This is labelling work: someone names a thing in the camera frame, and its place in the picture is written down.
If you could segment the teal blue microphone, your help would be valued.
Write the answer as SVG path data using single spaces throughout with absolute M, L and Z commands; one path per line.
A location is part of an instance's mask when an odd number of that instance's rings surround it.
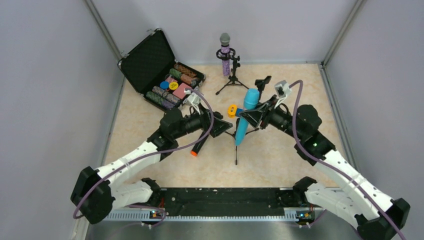
M 255 88 L 249 88 L 243 99 L 243 110 L 252 110 L 259 102 L 260 92 Z M 239 118 L 239 124 L 235 132 L 235 145 L 238 147 L 247 132 L 249 122 L 242 116 Z

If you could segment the black tripod mic stand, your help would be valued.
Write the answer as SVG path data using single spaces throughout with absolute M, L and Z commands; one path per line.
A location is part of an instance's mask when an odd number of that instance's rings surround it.
M 239 126 L 239 123 L 240 123 L 240 118 L 238 118 L 237 120 L 236 120 L 236 125 L 235 125 L 235 128 L 237 129 L 237 127 Z M 253 130 L 249 130 L 249 131 L 247 131 L 246 132 L 246 135 L 248 135 L 248 134 L 250 134 L 250 133 L 253 133 L 253 132 L 256 132 L 256 131 L 258 131 L 259 130 L 259 128 L 255 128 L 255 129 L 253 129 Z M 228 132 L 228 131 L 225 131 L 225 133 L 227 134 L 227 135 L 229 135 L 229 136 L 231 136 L 234 140 L 236 140 L 236 132 L 237 132 L 237 130 L 235 130 L 233 133 L 230 133 L 230 132 Z M 235 146 L 235 160 L 234 160 L 234 163 L 235 163 L 235 165 L 237 166 L 238 165 L 238 163 L 239 163 L 239 161 L 238 161 L 238 146 L 236 145 Z

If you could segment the purple glitter microphone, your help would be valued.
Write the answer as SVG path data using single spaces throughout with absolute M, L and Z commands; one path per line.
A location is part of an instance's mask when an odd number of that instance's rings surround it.
M 221 49 L 220 56 L 222 61 L 222 74 L 224 77 L 228 77 L 230 75 L 230 36 L 228 33 L 224 32 L 221 34 L 220 38 Z

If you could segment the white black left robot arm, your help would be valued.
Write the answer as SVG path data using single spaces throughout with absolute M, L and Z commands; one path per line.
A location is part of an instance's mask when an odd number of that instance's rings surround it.
M 223 120 L 215 111 L 203 109 L 183 115 L 178 108 L 167 110 L 159 122 L 159 128 L 140 146 L 96 169 L 88 166 L 81 170 L 70 200 L 81 217 L 92 225 L 101 222 L 109 213 L 136 203 L 152 203 L 160 187 L 150 178 L 125 185 L 144 168 L 159 163 L 180 147 L 177 139 L 198 130 L 202 141 L 207 136 L 217 137 L 232 128 L 231 122 Z

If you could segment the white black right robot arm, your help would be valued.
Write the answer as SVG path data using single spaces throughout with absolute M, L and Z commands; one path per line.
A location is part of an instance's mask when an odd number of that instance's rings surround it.
M 290 113 L 272 97 L 254 109 L 242 111 L 240 116 L 254 127 L 273 126 L 294 137 L 298 155 L 339 187 L 334 191 L 304 177 L 294 185 L 302 200 L 343 219 L 364 240 L 390 240 L 402 234 L 409 203 L 383 193 L 348 163 L 319 131 L 322 120 L 312 105 L 301 105 Z

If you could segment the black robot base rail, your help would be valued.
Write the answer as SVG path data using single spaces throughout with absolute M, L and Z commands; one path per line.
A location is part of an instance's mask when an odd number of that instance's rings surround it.
M 289 208 L 318 208 L 292 188 L 280 187 L 168 187 L 154 191 L 144 205 L 164 208 L 171 217 L 267 217 L 283 216 Z

